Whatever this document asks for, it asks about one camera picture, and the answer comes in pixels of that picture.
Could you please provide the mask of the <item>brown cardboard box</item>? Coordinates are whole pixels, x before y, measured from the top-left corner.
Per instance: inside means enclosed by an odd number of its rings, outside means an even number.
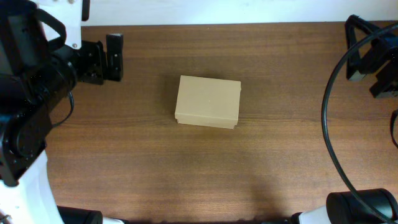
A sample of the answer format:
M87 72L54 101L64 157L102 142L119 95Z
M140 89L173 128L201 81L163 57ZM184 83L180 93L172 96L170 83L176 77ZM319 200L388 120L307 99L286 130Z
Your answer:
M182 75L175 119L179 124L234 129L240 94L240 81Z

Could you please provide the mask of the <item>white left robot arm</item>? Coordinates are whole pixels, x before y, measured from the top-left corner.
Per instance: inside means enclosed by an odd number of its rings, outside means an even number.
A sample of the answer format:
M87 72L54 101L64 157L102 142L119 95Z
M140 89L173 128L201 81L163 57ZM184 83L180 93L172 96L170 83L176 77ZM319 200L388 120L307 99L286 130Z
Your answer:
M56 204L47 175L51 112L78 82L123 77L123 35L81 38L89 1L1 2L1 222L116 223Z

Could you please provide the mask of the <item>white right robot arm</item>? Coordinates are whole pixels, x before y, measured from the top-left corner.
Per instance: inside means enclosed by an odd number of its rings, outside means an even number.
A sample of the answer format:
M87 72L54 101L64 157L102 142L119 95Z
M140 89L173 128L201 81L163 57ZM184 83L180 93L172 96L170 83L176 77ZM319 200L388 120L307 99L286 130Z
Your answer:
M327 123L328 102L335 80L346 67L349 81L360 81L375 74L376 83L369 89L374 98L397 96L397 24L379 27L359 16L345 22L347 51L333 69L325 88L321 108L323 139L329 156L346 192L332 192L326 204L307 212L298 212L284 223L397 223L397 200L386 189L356 190L345 174L330 141Z

